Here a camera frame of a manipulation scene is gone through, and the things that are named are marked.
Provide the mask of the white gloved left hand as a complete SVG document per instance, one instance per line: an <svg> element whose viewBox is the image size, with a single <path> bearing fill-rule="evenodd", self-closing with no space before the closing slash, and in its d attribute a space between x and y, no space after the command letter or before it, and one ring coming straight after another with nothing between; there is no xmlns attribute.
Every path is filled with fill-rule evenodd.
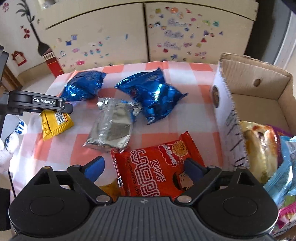
<svg viewBox="0 0 296 241"><path fill-rule="evenodd" d="M8 135L5 141L1 140L1 174L8 171L10 160L20 144L19 136L25 135L27 131L27 124L22 119L19 119L13 132Z"/></svg>

